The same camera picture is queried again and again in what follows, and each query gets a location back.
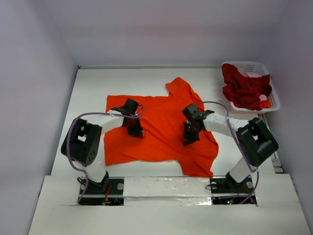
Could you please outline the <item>orange t-shirt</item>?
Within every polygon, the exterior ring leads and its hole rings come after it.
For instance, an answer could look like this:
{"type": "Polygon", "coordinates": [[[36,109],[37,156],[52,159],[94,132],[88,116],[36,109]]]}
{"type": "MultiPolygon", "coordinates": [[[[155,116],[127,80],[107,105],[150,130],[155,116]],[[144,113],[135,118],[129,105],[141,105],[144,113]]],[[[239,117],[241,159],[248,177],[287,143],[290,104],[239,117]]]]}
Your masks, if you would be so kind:
{"type": "Polygon", "coordinates": [[[133,161],[177,161],[184,175],[213,177],[211,166],[219,146],[209,131],[200,132],[194,144],[183,145],[186,121],[182,110],[191,103],[201,103],[189,83],[175,78],[166,84],[168,96],[109,95],[106,109],[124,105],[132,99],[143,105],[140,118],[143,138],[130,137],[125,127],[115,128],[104,135],[104,160],[107,166],[133,161]]]}

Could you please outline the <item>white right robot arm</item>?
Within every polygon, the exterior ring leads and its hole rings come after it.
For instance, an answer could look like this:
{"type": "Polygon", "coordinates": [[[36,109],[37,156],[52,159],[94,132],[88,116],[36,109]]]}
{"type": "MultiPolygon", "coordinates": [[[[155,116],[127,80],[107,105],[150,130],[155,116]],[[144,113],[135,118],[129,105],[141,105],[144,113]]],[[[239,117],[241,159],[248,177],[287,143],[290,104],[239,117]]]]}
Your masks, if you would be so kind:
{"type": "Polygon", "coordinates": [[[210,190],[213,194],[240,193],[243,187],[253,185],[248,180],[251,173],[279,148],[279,145],[258,117],[252,120],[241,120],[222,116],[214,111],[200,111],[195,104],[190,104],[182,110],[187,119],[184,122],[185,146],[200,140],[201,131],[210,131],[232,137],[242,155],[238,163],[223,177],[210,180],[210,190]]]}

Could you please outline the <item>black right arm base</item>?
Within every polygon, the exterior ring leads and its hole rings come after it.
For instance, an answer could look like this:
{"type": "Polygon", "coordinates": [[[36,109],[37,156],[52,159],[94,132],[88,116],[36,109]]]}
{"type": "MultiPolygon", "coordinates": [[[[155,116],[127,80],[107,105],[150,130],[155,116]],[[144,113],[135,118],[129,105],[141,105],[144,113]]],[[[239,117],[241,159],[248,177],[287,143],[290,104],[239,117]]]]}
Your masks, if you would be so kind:
{"type": "Polygon", "coordinates": [[[250,176],[234,188],[226,185],[226,178],[211,178],[205,189],[211,193],[213,205],[257,205],[254,184],[250,176]]]}

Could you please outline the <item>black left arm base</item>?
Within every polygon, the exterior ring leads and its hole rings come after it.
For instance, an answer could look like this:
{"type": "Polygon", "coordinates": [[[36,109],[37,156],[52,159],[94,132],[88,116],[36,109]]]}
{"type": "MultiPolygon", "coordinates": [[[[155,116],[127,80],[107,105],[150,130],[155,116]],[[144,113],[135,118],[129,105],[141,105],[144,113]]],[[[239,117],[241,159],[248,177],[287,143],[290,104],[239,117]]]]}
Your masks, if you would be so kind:
{"type": "Polygon", "coordinates": [[[123,206],[124,178],[110,177],[105,189],[89,180],[87,189],[78,202],[82,206],[123,206]]]}

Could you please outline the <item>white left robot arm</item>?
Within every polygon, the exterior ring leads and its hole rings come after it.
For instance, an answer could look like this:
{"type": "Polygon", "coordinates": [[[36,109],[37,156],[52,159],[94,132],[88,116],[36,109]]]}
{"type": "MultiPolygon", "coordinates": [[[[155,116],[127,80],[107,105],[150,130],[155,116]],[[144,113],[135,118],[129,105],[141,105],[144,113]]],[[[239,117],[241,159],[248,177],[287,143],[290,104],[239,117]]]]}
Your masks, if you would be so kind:
{"type": "Polygon", "coordinates": [[[86,192],[106,193],[109,187],[109,174],[106,172],[102,180],[90,179],[87,166],[93,164],[98,154],[100,139],[107,132],[124,126],[130,137],[143,138],[143,128],[137,111],[144,111],[143,105],[127,99],[123,106],[114,107],[106,113],[84,113],[76,117],[67,132],[61,146],[61,153],[67,157],[76,171],[84,174],[78,178],[82,187],[80,196],[86,192]]]}

